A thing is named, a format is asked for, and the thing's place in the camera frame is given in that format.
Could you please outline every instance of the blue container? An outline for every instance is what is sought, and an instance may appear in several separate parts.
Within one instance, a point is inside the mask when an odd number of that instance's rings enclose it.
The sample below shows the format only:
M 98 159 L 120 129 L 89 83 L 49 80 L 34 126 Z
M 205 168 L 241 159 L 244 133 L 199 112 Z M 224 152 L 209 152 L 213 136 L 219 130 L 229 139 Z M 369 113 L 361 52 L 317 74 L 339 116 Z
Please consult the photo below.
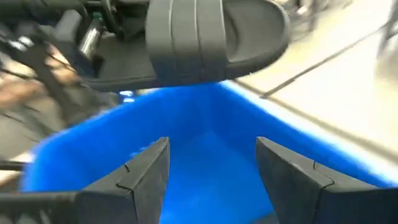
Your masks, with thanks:
M 162 136 L 170 138 L 171 163 L 161 223 L 240 224 L 272 212 L 254 156 L 257 136 L 371 184 L 395 184 L 231 88 L 164 88 L 66 130 L 35 149 L 22 189 L 82 189 Z

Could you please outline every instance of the slide sandal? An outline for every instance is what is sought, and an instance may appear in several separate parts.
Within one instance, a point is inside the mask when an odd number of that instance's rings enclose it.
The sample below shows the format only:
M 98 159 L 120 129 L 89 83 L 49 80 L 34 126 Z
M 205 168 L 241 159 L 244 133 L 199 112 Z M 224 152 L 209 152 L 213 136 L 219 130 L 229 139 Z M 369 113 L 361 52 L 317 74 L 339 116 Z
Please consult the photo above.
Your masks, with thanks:
M 289 44 L 289 19 L 268 0 L 151 0 L 145 32 L 103 37 L 99 91 L 218 82 L 275 62 Z

